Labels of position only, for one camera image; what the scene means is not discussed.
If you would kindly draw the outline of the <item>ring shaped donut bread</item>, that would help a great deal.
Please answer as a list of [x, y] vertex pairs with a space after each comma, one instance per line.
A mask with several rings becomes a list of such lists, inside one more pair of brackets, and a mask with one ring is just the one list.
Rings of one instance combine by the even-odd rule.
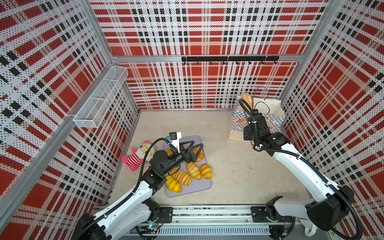
[[204, 153], [204, 151], [201, 149], [201, 148], [195, 148], [195, 149], [193, 149], [193, 152], [196, 154], [197, 152], [199, 152], [199, 155], [198, 155], [198, 158], [197, 158], [197, 160], [195, 161], [195, 163], [199, 163], [199, 162], [201, 162], [203, 159], [204, 159], [204, 157], [205, 157], [205, 153]]

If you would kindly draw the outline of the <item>small round striped bun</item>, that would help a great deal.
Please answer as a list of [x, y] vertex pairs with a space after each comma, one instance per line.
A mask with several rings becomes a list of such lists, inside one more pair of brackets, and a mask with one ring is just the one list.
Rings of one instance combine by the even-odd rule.
[[208, 164], [202, 164], [200, 168], [200, 172], [203, 178], [209, 180], [212, 178], [212, 168]]

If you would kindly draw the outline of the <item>oval brown bread roll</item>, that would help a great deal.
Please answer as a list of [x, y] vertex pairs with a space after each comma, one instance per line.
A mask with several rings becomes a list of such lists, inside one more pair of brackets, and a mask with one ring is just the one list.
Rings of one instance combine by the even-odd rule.
[[252, 110], [253, 107], [254, 107], [254, 101], [253, 101], [253, 97], [248, 94], [248, 93], [242, 93], [241, 94], [241, 99], [244, 100], [248, 105], [247, 105], [247, 108], [249, 110]]

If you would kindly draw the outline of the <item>steel tongs red handle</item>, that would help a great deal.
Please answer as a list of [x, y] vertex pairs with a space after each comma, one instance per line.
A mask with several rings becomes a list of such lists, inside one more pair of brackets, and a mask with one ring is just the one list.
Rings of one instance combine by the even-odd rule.
[[255, 118], [255, 113], [254, 113], [254, 106], [253, 106], [253, 100], [247, 101], [247, 109], [248, 109], [248, 114], [249, 116], [254, 119]]

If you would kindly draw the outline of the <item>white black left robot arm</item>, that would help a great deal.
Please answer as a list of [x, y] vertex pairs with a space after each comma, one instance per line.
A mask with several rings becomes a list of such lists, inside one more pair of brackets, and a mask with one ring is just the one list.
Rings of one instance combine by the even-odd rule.
[[159, 205], [151, 197], [166, 183], [171, 170], [182, 162], [195, 162], [204, 147], [191, 142], [187, 149], [179, 149], [179, 143], [170, 137], [162, 140], [171, 148], [173, 156], [164, 150], [155, 152], [149, 168], [146, 171], [140, 168], [138, 181], [131, 190], [96, 214], [79, 218], [73, 240], [118, 240], [139, 224], [156, 220]]

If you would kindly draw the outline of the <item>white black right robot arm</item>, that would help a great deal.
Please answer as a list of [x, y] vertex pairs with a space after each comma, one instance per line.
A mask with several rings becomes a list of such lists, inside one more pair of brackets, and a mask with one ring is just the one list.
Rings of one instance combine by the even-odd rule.
[[[352, 206], [354, 191], [348, 186], [341, 187], [322, 174], [306, 160], [290, 140], [282, 133], [271, 133], [265, 117], [239, 99], [240, 107], [246, 113], [244, 140], [250, 141], [253, 150], [267, 152], [282, 163], [309, 191], [311, 198], [294, 200], [276, 196], [266, 204], [266, 218], [274, 222], [277, 217], [291, 217], [305, 227], [305, 235], [313, 236], [317, 230], [331, 231], [344, 240], [359, 240], [363, 235], [362, 221]], [[341, 220], [352, 215], [356, 233], [349, 237], [335, 228]]]

